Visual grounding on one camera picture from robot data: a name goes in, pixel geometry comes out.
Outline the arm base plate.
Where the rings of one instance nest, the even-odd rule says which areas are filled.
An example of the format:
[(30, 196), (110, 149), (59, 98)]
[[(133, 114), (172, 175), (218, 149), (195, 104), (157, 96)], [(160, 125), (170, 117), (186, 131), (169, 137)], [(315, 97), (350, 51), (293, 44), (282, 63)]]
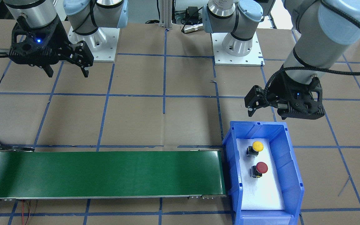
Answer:
[(255, 33), (252, 40), (252, 47), (248, 48), (248, 54), (245, 56), (234, 56), (226, 52), (222, 46), (226, 33), (213, 33), (212, 48), (214, 53), (215, 64), (219, 66), (249, 66), (260, 67), (264, 66), (264, 57), (262, 55), (258, 36)]
[(95, 62), (114, 63), (119, 33), (119, 28), (99, 27), (94, 34), (81, 36), (73, 32), (73, 27), (70, 27), (68, 39), (72, 43), (84, 40), (91, 50)]

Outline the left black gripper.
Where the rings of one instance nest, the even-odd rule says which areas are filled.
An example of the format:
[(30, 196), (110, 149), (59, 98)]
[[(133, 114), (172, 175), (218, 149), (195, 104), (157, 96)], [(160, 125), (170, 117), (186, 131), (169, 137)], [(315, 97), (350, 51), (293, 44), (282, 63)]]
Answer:
[(316, 120), (325, 116), (319, 78), (308, 79), (308, 84), (299, 83), (286, 73), (291, 69), (281, 67), (270, 77), (264, 89), (258, 85), (251, 88), (244, 97), (249, 117), (265, 105), (277, 108), (283, 120), (289, 117)]

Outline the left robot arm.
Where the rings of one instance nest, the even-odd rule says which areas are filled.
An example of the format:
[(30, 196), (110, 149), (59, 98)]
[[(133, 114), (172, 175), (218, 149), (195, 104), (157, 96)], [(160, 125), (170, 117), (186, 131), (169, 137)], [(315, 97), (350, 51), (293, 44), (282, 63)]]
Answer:
[[(222, 46), (233, 56), (249, 53), (263, 1), (210, 0), (202, 8), (204, 30), (226, 33)], [(244, 102), (249, 117), (259, 108), (277, 108), (286, 119), (315, 120), (325, 115), (320, 78), (325, 73), (360, 76), (331, 70), (350, 45), (360, 39), (360, 0), (284, 0), (301, 37), (264, 88), (255, 85)]]

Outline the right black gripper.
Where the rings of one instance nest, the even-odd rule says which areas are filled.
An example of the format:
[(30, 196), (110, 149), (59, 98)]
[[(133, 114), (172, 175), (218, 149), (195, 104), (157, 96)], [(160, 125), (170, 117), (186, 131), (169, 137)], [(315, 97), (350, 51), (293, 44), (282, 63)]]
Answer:
[(43, 27), (30, 27), (26, 18), (20, 15), (12, 30), (9, 59), (17, 64), (41, 66), (49, 78), (54, 75), (50, 65), (59, 60), (68, 61), (81, 68), (84, 77), (94, 56), (84, 40), (72, 44), (58, 15)]

